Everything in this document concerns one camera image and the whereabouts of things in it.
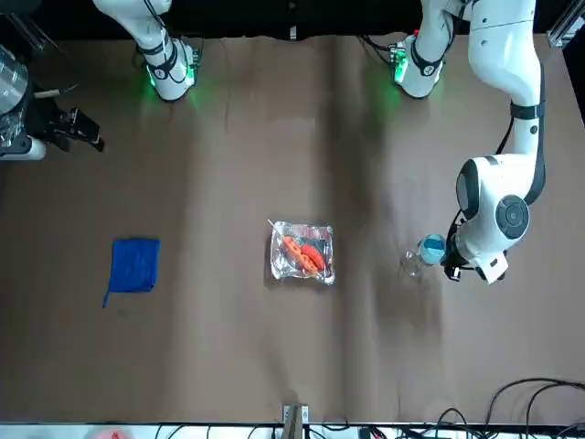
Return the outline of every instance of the table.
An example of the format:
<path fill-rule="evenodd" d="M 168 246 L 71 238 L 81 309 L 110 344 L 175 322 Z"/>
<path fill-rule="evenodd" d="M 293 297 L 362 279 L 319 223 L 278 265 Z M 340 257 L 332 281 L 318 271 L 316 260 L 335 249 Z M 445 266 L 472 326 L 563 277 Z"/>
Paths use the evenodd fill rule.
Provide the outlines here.
<path fill-rule="evenodd" d="M 435 421 L 450 405 L 479 422 L 510 380 L 585 380 L 584 130 L 544 36 L 548 182 L 505 281 L 431 270 L 415 289 L 397 280 L 402 249 L 446 233 L 459 169 L 508 124 L 466 37 L 423 101 L 354 37 L 209 40 L 197 88 L 173 104 L 131 41 L 64 46 L 83 86 L 60 103 L 101 125 L 106 152 L 3 169 L 2 419 L 273 422 L 298 399 L 316 422 Z M 75 80 L 58 54 L 37 72 Z M 334 287 L 271 279 L 267 218 L 333 227 Z M 161 239 L 158 283 L 104 310 L 126 236 Z M 521 422 L 528 396 L 510 392 L 494 420 Z M 582 398 L 550 391 L 533 419 L 573 422 Z"/>

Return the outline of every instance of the blue bottle cap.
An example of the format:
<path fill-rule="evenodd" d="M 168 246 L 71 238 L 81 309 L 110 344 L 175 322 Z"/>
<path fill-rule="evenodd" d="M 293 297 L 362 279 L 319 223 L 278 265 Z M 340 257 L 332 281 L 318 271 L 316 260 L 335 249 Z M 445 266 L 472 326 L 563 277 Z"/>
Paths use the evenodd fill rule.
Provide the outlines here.
<path fill-rule="evenodd" d="M 427 235 L 420 240 L 420 257 L 428 265 L 440 263 L 446 252 L 447 245 L 441 235 Z"/>

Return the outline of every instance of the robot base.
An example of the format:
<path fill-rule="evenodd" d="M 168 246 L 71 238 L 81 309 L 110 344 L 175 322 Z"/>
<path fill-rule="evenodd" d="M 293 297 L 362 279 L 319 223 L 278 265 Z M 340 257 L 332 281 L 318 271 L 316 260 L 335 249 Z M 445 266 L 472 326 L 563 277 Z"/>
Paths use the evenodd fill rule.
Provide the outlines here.
<path fill-rule="evenodd" d="M 173 44 L 178 55 L 166 78 L 159 79 L 156 68 L 153 71 L 147 68 L 151 84 L 164 101 L 176 101 L 197 82 L 199 51 L 178 39 L 173 39 Z"/>

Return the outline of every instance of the cable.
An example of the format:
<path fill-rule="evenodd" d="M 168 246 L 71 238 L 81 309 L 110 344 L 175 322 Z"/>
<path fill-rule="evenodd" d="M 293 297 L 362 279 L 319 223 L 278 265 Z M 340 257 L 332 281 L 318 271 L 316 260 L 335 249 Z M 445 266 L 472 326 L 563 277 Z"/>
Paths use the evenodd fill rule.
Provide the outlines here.
<path fill-rule="evenodd" d="M 254 427 L 250 430 L 250 432 L 248 433 L 248 439 L 250 439 L 252 437 L 252 434 L 258 430 L 259 428 L 263 427 L 263 424 L 259 424 L 259 425 L 254 425 Z"/>
<path fill-rule="evenodd" d="M 357 36 L 356 38 L 357 38 L 357 39 L 359 39 L 359 40 L 360 40 L 361 42 L 363 42 L 363 43 L 367 43 L 367 44 L 369 44 L 369 43 L 367 42 L 367 40 L 365 40 L 363 37 Z M 383 63 L 384 63 L 386 66 L 389 66 L 389 65 L 390 65 L 390 61 L 388 61 L 387 59 L 385 59 L 385 58 L 382 56 L 382 54 L 381 54 L 381 53 L 378 51 L 378 49 L 377 49 L 377 48 L 375 48 L 375 47 L 373 47 L 373 46 L 370 46 L 370 47 L 372 47 L 372 49 L 374 50 L 374 53 L 376 53 L 376 55 L 378 56 L 378 58 L 380 58 L 380 59 L 382 60 L 382 62 L 383 62 Z"/>
<path fill-rule="evenodd" d="M 459 15 L 457 16 L 457 21 L 455 21 L 455 23 L 453 24 L 453 28 L 451 30 L 451 40 L 449 41 L 449 44 L 447 44 L 447 48 L 445 49 L 444 53 L 442 54 L 443 56 L 445 56 L 445 54 L 451 48 L 453 41 L 455 41 L 455 36 L 457 35 L 457 31 L 459 30 L 459 26 L 461 25 L 461 22 L 463 21 L 463 13 L 465 12 L 465 7 L 467 7 L 467 4 L 469 2 L 470 2 L 470 0 L 462 2 L 461 8 L 459 9 Z"/>
<path fill-rule="evenodd" d="M 530 410 L 532 409 L 532 404 L 534 404 L 535 399 L 537 398 L 537 396 L 540 393 L 542 393 L 543 391 L 547 391 L 548 389 L 554 389 L 556 387 L 571 387 L 572 389 L 585 391 L 585 386 L 583 386 L 581 383 L 573 383 L 573 382 L 559 382 L 559 383 L 548 384 L 544 387 L 541 387 L 537 391 L 535 391 L 534 394 L 532 395 L 532 398 L 530 398 L 530 401 L 528 402 L 528 406 L 526 407 L 526 428 L 527 428 L 526 429 L 526 439 L 530 435 Z"/>
<path fill-rule="evenodd" d="M 455 414 L 457 414 L 461 420 L 463 421 L 463 423 L 465 425 L 467 425 L 467 420 L 465 419 L 465 416 L 463 416 L 463 413 L 461 413 L 459 410 L 457 410 L 455 407 L 449 407 L 447 410 L 445 410 L 443 413 L 441 413 L 441 416 L 439 416 L 439 420 L 437 421 L 437 423 L 441 423 L 442 419 L 447 416 L 449 413 L 454 412 Z M 435 431 L 435 438 L 439 437 L 439 429 L 437 429 Z M 465 437 L 467 439 L 469 439 L 469 433 L 465 434 Z"/>
<path fill-rule="evenodd" d="M 585 427 L 585 423 L 584 422 L 580 422 L 580 423 L 574 423 L 572 425 L 569 425 L 567 428 L 562 429 L 560 432 L 557 433 L 557 437 L 565 437 L 564 434 L 566 432 L 571 431 L 573 428 L 579 428 L 579 427 Z"/>
<path fill-rule="evenodd" d="M 327 439 L 323 434 L 320 434 L 319 432 L 317 432 L 316 430 L 309 428 L 309 432 L 316 434 L 317 436 L 319 436 L 321 439 Z"/>
<path fill-rule="evenodd" d="M 382 50 L 383 52 L 390 52 L 389 47 L 382 46 L 381 44 L 374 42 L 372 40 L 372 38 L 370 38 L 368 35 L 360 35 L 359 37 L 362 38 L 369 46 L 371 46 L 372 48 L 375 48 L 376 50 Z"/>
<path fill-rule="evenodd" d="M 153 16 L 154 20 L 161 25 L 161 27 L 166 30 L 166 25 L 165 22 L 163 21 L 163 19 L 156 13 L 156 10 L 154 9 L 153 4 L 150 2 L 150 0 L 143 0 L 144 5 L 146 6 L 146 8 L 148 9 L 148 12 L 150 12 L 151 16 Z"/>
<path fill-rule="evenodd" d="M 173 436 L 176 434 L 176 432 L 178 432 L 179 430 L 181 430 L 183 427 L 187 427 L 187 425 L 186 425 L 186 424 L 179 425 L 178 427 L 176 427 L 176 428 L 175 428 L 175 430 L 173 430 L 173 432 L 172 432 L 172 433 L 170 433 L 170 434 L 169 434 L 169 435 L 166 437 L 166 439 L 171 439 L 171 438 L 172 438 L 172 437 L 173 437 Z"/>
<path fill-rule="evenodd" d="M 490 401 L 490 405 L 489 405 L 489 408 L 487 410 L 487 414 L 485 415 L 484 426 L 489 425 L 490 421 L 492 420 L 492 413 L 494 411 L 495 401 L 500 397 L 500 395 L 512 387 L 518 386 L 520 384 L 525 384 L 527 382 L 548 382 L 548 383 L 555 383 L 555 384 L 565 383 L 568 385 L 574 385 L 576 387 L 579 387 L 579 388 L 582 388 L 583 390 L 585 390 L 585 384 L 582 384 L 580 382 L 556 380 L 556 379 L 552 379 L 552 378 L 524 378 L 523 380 L 512 381 L 512 382 L 506 384 L 504 387 L 500 388 L 495 393 L 492 400 Z"/>
<path fill-rule="evenodd" d="M 502 154 L 502 151 L 504 150 L 504 146 L 505 146 L 506 142 L 508 141 L 508 137 L 510 136 L 510 133 L 512 132 L 513 125 L 514 125 L 514 117 L 510 116 L 510 124 L 508 125 L 508 129 L 505 130 L 505 134 L 504 134 L 504 137 L 502 138 L 502 141 L 500 142 L 500 145 L 495 150 L 495 155 Z"/>
<path fill-rule="evenodd" d="M 344 418 L 346 424 L 343 427 L 332 427 L 331 425 L 327 425 L 326 423 L 322 423 L 321 426 L 325 428 L 325 430 L 329 430 L 330 432 L 344 432 L 345 430 L 349 430 L 350 425 L 347 418 Z"/>

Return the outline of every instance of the black background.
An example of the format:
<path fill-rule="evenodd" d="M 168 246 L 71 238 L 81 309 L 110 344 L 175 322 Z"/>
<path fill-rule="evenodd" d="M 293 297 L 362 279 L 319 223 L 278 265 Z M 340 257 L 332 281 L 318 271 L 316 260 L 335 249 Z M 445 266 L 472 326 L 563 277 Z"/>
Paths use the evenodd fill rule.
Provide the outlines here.
<path fill-rule="evenodd" d="M 568 2 L 537 0 L 535 32 L 549 30 Z M 57 39 L 129 37 L 91 0 L 46 0 L 33 17 Z M 265 35 L 285 39 L 290 26 L 297 26 L 299 39 L 327 34 L 411 33 L 421 18 L 420 0 L 174 0 L 170 12 L 163 15 L 174 33 L 188 37 Z M 467 30 L 461 26 L 459 32 Z"/>

